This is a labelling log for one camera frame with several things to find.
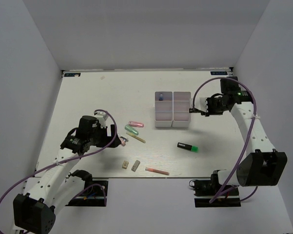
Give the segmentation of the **black green highlighter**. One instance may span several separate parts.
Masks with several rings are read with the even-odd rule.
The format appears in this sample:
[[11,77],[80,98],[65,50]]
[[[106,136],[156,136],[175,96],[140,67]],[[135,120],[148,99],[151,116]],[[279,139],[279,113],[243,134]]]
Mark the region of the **black green highlighter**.
[[177,147],[183,150],[194,152],[194,153],[197,153],[199,151],[199,148],[197,146],[193,146],[193,145],[189,145],[189,144],[185,144],[181,142],[177,143]]

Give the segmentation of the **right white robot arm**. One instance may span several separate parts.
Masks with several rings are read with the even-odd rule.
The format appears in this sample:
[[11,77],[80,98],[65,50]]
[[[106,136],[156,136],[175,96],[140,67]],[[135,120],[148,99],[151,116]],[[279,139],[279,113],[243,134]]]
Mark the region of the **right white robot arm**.
[[267,137],[253,94],[235,78],[221,78],[220,89],[219,95],[206,98],[207,115],[230,112],[241,132],[244,146],[232,170],[220,170],[218,177],[210,182],[211,190],[221,195],[228,186],[277,185],[288,159]]

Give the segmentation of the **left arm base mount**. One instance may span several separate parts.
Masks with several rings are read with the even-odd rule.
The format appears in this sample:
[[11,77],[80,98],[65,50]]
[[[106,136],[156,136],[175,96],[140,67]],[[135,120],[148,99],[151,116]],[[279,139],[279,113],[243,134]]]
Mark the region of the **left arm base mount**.
[[108,180],[92,180],[85,185],[85,188],[94,185],[84,191],[82,194],[72,199],[67,207],[106,207],[108,195]]

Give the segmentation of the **black pink highlighter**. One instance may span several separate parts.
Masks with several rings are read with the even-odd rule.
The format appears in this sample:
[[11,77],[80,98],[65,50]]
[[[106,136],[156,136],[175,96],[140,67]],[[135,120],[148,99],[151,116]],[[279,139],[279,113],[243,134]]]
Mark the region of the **black pink highlighter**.
[[189,113],[204,113],[204,111],[196,108],[190,108]]

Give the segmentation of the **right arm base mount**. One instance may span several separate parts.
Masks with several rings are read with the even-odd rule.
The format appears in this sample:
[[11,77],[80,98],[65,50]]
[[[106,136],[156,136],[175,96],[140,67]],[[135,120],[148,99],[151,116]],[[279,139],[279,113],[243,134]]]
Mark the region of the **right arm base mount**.
[[217,192],[217,187],[212,185],[210,179],[193,179],[189,182],[189,187],[194,191],[194,202],[196,208],[229,208],[229,207],[241,207],[239,190],[238,188],[231,189],[230,186],[226,186],[224,190],[228,190],[213,203],[209,201]]

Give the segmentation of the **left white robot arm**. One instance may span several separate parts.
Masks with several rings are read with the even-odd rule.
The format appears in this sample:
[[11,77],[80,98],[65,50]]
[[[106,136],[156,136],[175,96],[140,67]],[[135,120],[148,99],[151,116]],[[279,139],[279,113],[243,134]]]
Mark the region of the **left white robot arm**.
[[99,151],[121,144],[116,124],[110,125],[107,135],[106,120],[110,114],[96,110],[93,116],[82,116],[77,128],[72,129],[60,145],[52,164],[43,171],[38,182],[24,195],[13,201],[14,224],[34,234],[47,234],[55,224],[56,216],[69,202],[93,190],[92,174],[73,170],[92,146]]

